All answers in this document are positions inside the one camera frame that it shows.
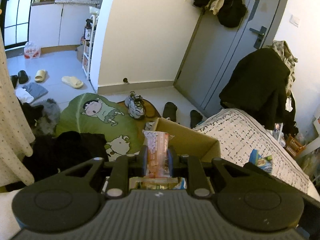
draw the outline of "plastic basket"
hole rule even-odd
[[[301,145],[295,138],[293,138],[290,134],[285,142],[284,149],[293,157],[296,158],[303,150],[304,146]]]

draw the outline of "ribbed gray surface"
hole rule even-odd
[[[23,230],[13,239],[299,240],[303,238],[293,229],[274,234],[250,233],[239,229],[220,217],[209,201],[196,200],[185,190],[133,190],[124,199],[108,201],[94,220],[78,229],[55,235]]]

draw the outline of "beige slipper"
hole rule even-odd
[[[61,78],[62,82],[73,88],[80,88],[83,86],[83,82],[76,77],[64,76]]]
[[[47,72],[45,71],[45,69],[38,70],[37,73],[36,73],[35,81],[36,82],[42,82],[44,80],[44,78],[45,78],[45,74],[46,73]]]

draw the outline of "glass door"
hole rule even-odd
[[[24,45],[28,41],[31,0],[6,0],[2,35],[6,49]]]

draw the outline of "door lock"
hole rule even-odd
[[[267,28],[265,26],[261,26],[260,31],[257,31],[253,28],[250,28],[249,31],[252,31],[253,33],[258,34],[257,40],[256,40],[253,47],[256,49],[260,49],[261,42],[263,40],[264,35],[266,34]]]

